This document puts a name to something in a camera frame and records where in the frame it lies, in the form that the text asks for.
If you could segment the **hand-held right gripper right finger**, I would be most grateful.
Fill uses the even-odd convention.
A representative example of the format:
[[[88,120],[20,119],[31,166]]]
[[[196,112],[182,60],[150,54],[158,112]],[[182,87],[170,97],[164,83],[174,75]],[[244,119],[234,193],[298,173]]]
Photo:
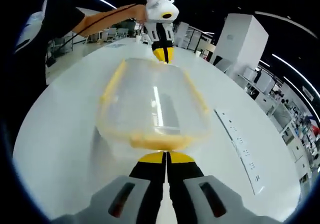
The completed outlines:
[[[169,195],[179,224],[275,224],[248,210],[242,197],[181,152],[166,153]]]

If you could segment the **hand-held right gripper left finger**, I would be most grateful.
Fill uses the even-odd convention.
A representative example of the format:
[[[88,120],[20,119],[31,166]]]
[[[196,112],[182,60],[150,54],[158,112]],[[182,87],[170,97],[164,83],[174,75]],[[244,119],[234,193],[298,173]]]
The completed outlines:
[[[131,173],[120,175],[92,195],[88,207],[53,224],[154,224],[163,199],[166,153],[141,157]]]

